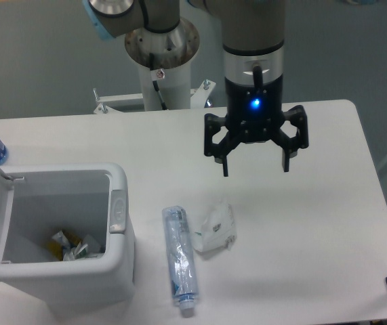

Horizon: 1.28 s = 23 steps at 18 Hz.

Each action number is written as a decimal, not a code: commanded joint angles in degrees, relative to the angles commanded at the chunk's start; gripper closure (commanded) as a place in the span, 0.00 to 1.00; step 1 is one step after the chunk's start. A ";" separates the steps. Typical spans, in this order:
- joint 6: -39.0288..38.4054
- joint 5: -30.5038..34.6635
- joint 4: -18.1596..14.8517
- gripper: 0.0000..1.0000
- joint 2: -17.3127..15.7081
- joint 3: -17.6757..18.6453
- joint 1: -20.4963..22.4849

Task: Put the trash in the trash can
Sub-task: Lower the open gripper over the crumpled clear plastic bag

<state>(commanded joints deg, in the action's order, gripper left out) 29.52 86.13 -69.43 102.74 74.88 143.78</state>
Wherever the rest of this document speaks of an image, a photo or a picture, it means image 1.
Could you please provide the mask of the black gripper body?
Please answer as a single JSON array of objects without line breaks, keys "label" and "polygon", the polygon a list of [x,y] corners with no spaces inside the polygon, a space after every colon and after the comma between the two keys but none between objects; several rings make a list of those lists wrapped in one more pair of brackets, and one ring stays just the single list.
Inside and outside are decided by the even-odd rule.
[{"label": "black gripper body", "polygon": [[224,52],[229,140],[255,132],[281,113],[283,51],[248,56]]}]

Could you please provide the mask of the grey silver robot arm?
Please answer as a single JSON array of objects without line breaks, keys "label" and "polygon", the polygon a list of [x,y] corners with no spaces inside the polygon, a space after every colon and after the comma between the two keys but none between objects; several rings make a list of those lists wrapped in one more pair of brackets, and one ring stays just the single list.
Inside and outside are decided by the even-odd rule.
[{"label": "grey silver robot arm", "polygon": [[[220,21],[227,113],[204,118],[204,153],[225,165],[239,144],[272,141],[282,165],[307,148],[303,106],[282,109],[284,1],[192,1]],[[199,33],[180,14],[179,1],[84,1],[102,39],[124,37],[140,68],[147,110],[190,108],[190,79],[183,76],[199,49]]]}]

